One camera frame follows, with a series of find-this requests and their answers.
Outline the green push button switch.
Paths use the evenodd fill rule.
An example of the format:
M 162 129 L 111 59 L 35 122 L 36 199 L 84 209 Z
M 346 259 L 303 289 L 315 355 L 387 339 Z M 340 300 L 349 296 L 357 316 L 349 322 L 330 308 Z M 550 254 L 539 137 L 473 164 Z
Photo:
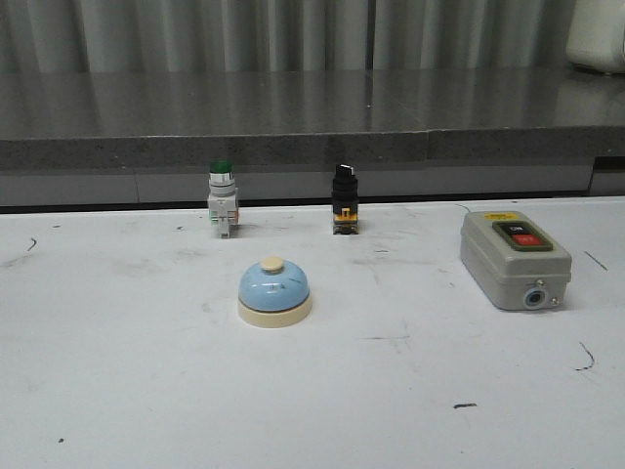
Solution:
M 232 169 L 227 160 L 213 161 L 209 167 L 207 204 L 211 224 L 220 238 L 229 238 L 238 226 L 238 188 Z

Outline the grey on-off switch box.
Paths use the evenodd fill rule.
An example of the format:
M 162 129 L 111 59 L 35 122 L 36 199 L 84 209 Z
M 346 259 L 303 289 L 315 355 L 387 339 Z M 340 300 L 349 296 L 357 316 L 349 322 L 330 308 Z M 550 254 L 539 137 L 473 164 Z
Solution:
M 466 213 L 460 258 L 489 301 L 505 311 L 557 308 L 571 281 L 571 255 L 519 211 Z

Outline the blue cream call bell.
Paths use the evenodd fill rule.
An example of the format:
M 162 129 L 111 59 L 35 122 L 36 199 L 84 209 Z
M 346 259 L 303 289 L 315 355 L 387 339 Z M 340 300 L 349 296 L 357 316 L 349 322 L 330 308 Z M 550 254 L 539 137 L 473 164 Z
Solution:
M 305 319 L 313 305 L 304 271 L 291 261 L 270 256 L 249 267 L 238 287 L 238 312 L 248 324 L 280 328 Z

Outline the black selector switch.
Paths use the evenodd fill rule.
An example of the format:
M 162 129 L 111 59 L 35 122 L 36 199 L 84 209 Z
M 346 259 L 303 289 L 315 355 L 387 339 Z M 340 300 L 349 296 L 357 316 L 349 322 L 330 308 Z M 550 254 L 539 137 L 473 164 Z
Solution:
M 358 194 L 354 168 L 338 164 L 332 182 L 332 213 L 334 235 L 358 233 Z

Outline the grey stone counter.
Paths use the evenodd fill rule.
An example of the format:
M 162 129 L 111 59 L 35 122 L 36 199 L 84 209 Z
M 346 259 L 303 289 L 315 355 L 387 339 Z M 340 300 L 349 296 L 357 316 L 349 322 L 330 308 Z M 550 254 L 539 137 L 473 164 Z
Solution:
M 571 68 L 8 73 L 5 171 L 591 163 L 624 80 Z

